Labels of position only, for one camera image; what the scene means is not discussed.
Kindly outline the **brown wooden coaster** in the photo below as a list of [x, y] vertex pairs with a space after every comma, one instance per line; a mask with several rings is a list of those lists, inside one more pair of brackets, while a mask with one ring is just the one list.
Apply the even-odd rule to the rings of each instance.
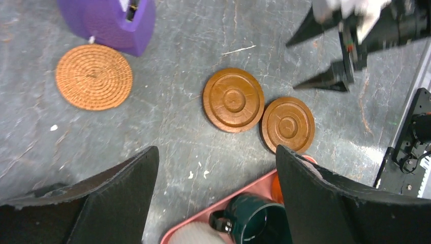
[[229, 133], [250, 130], [261, 119], [265, 106], [257, 79], [239, 68], [215, 72], [203, 89], [202, 102], [214, 126]]
[[295, 97], [280, 97], [264, 111], [261, 134], [269, 150], [284, 145], [297, 153], [306, 152], [315, 136], [315, 120], [309, 107]]

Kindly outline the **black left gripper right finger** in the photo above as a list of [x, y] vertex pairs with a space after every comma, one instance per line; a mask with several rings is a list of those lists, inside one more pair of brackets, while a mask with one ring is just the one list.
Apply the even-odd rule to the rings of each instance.
[[286, 146], [276, 168], [294, 243], [430, 243], [430, 200], [382, 191]]

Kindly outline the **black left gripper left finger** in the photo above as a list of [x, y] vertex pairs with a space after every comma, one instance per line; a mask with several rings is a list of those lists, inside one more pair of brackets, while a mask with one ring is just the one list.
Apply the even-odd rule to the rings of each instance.
[[99, 174], [1, 202], [1, 243], [141, 243], [159, 169], [150, 146]]

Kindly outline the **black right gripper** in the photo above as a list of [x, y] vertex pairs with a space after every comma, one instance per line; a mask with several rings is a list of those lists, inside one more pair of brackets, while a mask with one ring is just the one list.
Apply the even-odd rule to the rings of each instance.
[[[366, 38], [359, 43], [356, 25], [361, 19], [351, 15], [340, 23], [343, 61], [332, 62], [325, 72], [293, 86], [293, 89], [348, 92], [349, 85], [354, 82], [352, 71], [364, 69], [369, 54], [430, 37], [430, 1], [392, 1], [382, 10], [379, 20]], [[331, 11], [322, 23], [317, 22], [311, 7], [286, 47], [319, 36], [336, 27], [340, 20], [341, 11], [337, 10]]]

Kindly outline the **woven rattan coaster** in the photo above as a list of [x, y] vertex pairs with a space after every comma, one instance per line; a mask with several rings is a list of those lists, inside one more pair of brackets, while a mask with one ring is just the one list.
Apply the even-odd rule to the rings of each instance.
[[133, 72], [118, 51], [85, 44], [66, 52], [55, 70], [56, 86], [75, 107], [102, 111], [119, 106], [130, 95]]

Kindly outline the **orange mug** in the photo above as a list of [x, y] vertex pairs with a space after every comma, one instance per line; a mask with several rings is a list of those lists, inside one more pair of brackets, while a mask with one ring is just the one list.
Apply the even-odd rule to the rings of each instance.
[[278, 173], [274, 174], [274, 178], [272, 180], [271, 197], [272, 197], [273, 201], [280, 203], [280, 204], [284, 204], [284, 199], [283, 199], [283, 194], [281, 191], [281, 185], [280, 185]]

